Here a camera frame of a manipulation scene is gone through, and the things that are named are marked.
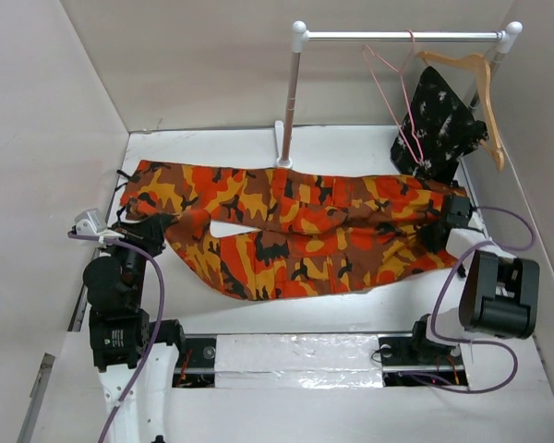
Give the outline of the orange camouflage trousers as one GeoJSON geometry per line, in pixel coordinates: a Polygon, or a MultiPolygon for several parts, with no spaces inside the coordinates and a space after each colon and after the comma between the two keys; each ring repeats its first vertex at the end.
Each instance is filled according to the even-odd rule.
{"type": "Polygon", "coordinates": [[[169,219],[165,238],[212,289],[247,301],[353,293],[455,260],[422,243],[463,188],[410,175],[345,177],[144,160],[126,217],[169,219]]]}

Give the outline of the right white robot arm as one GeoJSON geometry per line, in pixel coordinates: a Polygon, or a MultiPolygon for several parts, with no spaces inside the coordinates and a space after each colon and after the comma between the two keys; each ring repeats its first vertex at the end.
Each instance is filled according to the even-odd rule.
{"type": "Polygon", "coordinates": [[[515,255],[522,246],[506,247],[487,237],[475,209],[467,197],[446,196],[440,218],[419,235],[428,249],[458,260],[441,292],[460,269],[465,282],[456,307],[442,311],[439,298],[433,312],[414,324],[408,352],[418,363],[448,355],[462,343],[485,337],[525,340],[535,331],[540,267],[515,255]]]}

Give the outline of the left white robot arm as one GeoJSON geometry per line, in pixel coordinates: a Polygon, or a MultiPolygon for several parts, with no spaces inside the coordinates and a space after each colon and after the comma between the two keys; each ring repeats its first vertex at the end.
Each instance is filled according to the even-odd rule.
{"type": "Polygon", "coordinates": [[[176,319],[151,318],[142,308],[146,268],[165,303],[163,274],[155,258],[165,248],[167,216],[119,221],[107,226],[98,210],[75,219],[72,234],[95,241],[102,255],[83,271],[90,306],[93,364],[102,386],[107,418],[101,442],[167,442],[168,404],[175,366],[187,357],[185,334],[176,319]]]}

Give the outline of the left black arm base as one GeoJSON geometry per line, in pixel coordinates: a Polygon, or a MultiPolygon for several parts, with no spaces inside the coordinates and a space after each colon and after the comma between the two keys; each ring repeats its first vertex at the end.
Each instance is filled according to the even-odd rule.
{"type": "Polygon", "coordinates": [[[179,352],[172,386],[177,389],[215,387],[216,335],[187,335],[179,352]]]}

